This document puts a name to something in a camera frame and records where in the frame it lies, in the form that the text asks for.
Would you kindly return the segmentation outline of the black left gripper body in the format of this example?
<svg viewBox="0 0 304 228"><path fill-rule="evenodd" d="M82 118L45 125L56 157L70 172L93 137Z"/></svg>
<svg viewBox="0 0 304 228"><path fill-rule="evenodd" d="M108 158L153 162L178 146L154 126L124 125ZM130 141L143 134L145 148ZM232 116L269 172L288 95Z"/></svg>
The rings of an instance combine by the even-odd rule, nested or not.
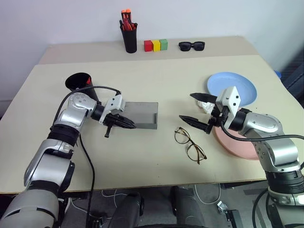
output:
<svg viewBox="0 0 304 228"><path fill-rule="evenodd" d="M124 117L119 114L108 114L104 119L104 125L113 127L114 125L124 127Z"/></svg>

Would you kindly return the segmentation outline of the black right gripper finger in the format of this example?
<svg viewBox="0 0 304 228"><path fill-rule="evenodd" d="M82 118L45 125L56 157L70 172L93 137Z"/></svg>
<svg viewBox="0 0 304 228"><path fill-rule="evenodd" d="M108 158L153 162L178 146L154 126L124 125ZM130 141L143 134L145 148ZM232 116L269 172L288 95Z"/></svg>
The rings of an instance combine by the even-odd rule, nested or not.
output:
<svg viewBox="0 0 304 228"><path fill-rule="evenodd" d="M179 118L194 128L197 128L197 129L200 129L203 131L207 131L207 129L208 129L208 125L206 123L200 122L198 119L196 119L194 117L179 115Z"/></svg>
<svg viewBox="0 0 304 228"><path fill-rule="evenodd" d="M197 101L204 103L215 103L217 99L216 96L206 93L192 93L190 94L190 96L196 99Z"/></svg>

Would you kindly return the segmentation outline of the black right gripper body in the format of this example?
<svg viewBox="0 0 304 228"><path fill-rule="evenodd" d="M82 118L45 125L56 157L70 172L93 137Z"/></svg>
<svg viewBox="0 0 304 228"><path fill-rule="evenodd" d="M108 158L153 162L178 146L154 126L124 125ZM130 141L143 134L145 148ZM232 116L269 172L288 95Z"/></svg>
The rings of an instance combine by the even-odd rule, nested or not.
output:
<svg viewBox="0 0 304 228"><path fill-rule="evenodd" d="M223 106L222 110L220 111L219 108L215 105L212 112L210 119L208 121L208 126L206 128L206 133L210 133L212 128L220 127L221 124L224 124L228 117L228 107Z"/></svg>

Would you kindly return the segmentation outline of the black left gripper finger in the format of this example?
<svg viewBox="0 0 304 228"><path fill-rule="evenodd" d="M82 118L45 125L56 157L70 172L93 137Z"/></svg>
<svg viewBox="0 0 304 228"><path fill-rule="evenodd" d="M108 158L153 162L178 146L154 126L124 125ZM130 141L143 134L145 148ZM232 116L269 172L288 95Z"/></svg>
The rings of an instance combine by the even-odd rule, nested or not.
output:
<svg viewBox="0 0 304 228"><path fill-rule="evenodd" d="M126 129L135 129L136 126L134 124L134 122L132 121L116 121L115 122L116 126L122 127L122 128L126 128Z"/></svg>
<svg viewBox="0 0 304 228"><path fill-rule="evenodd" d="M134 125L134 122L132 120L122 115L119 116L119 121L125 125Z"/></svg>

